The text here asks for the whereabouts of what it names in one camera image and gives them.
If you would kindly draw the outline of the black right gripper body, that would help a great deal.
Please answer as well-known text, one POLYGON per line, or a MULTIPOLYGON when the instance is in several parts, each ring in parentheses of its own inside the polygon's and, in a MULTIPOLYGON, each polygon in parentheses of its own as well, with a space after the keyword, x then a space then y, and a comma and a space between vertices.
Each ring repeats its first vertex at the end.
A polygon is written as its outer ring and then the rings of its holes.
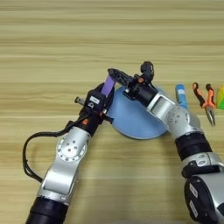
POLYGON ((128 76, 123 94, 132 101, 138 101, 147 107, 158 91, 143 76, 128 76))

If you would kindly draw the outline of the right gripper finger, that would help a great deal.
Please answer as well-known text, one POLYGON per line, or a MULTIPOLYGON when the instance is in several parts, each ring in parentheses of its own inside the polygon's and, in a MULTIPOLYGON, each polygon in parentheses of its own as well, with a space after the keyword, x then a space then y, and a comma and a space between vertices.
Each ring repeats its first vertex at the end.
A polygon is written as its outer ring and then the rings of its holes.
POLYGON ((125 72, 118 69, 109 68, 108 74, 115 82, 127 88, 132 88, 136 85, 136 81, 132 76, 129 76, 125 72))

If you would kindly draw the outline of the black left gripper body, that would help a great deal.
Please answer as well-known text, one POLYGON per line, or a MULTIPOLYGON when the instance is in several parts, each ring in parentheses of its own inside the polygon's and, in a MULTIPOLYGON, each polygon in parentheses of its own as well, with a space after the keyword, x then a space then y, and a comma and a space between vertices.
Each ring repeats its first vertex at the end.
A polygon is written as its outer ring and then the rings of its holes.
POLYGON ((103 113, 105 100, 106 96, 91 96, 86 100, 76 97, 74 102, 83 106, 80 111, 80 121, 76 124, 76 127, 85 130, 92 137, 103 121, 112 123, 114 119, 103 113))

